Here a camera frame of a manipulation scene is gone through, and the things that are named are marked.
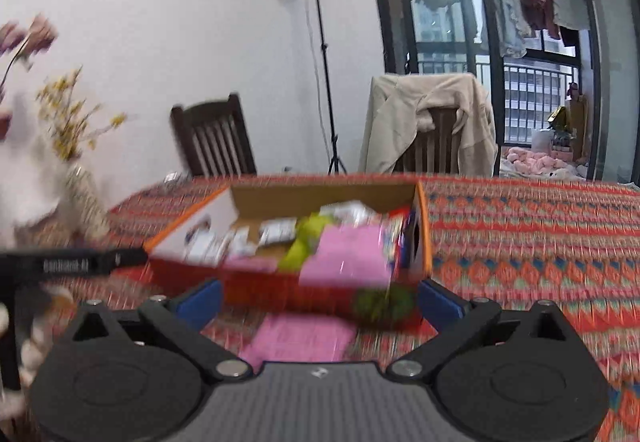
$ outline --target gray ribbed panel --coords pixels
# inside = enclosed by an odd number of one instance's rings
[[[322,378],[312,372],[325,368]],[[259,377],[219,386],[167,442],[470,442],[418,386],[375,365],[267,364]]]

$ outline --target white wall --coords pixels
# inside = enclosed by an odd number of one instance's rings
[[[47,75],[83,64],[81,94],[106,102],[105,118],[134,115],[85,155],[109,204],[180,169],[168,121],[173,104],[232,90],[241,95],[258,172],[323,171],[304,7],[303,0],[1,0],[0,22],[28,24],[43,11],[60,32],[29,75],[16,68],[5,104],[32,105]],[[322,10],[338,144],[354,170],[370,78],[383,72],[378,9],[376,0],[322,0]]]

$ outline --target orange box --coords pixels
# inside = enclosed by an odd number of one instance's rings
[[[256,307],[272,313],[297,311],[353,318],[354,303],[364,289],[303,286],[298,284],[297,274],[257,273],[227,269],[224,262],[221,266],[202,266],[184,261],[186,234],[203,219],[208,219],[210,229],[219,235],[249,226],[249,240],[257,243],[258,228],[266,219],[301,218],[317,212],[322,205],[350,200],[359,200],[380,214],[409,205],[415,209],[415,230],[406,235],[413,243],[410,267],[401,270],[392,282],[413,291],[419,281],[431,275],[431,242],[422,186],[405,179],[318,184],[302,178],[292,179],[292,183],[230,183],[145,244],[149,264],[142,279],[174,296],[216,277],[223,282],[226,305]],[[281,257],[288,248],[289,245],[262,247],[257,255]]]

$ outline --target metal railing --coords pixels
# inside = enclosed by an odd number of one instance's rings
[[[535,67],[526,59],[505,59],[504,65],[504,142],[531,144],[536,129],[548,127],[549,116],[564,104],[569,84],[577,80],[578,69],[548,62]],[[419,60],[420,73],[464,73],[466,60]],[[491,71],[488,56],[476,56],[476,76],[491,93]]]

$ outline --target red woven tablecloth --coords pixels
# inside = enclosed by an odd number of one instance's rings
[[[337,178],[269,177],[238,184],[334,183]],[[396,180],[355,175],[357,183]],[[603,442],[638,440],[640,423],[640,193],[622,186],[511,179],[420,177],[428,200],[434,278],[465,298],[505,308],[556,301],[611,384]],[[140,245],[228,181],[196,180],[164,194],[156,187],[116,206],[105,245]],[[78,298],[132,307],[149,289],[130,282],[67,280]],[[205,333],[238,350],[260,317],[227,311]],[[428,338],[361,332],[350,358],[382,359]]]

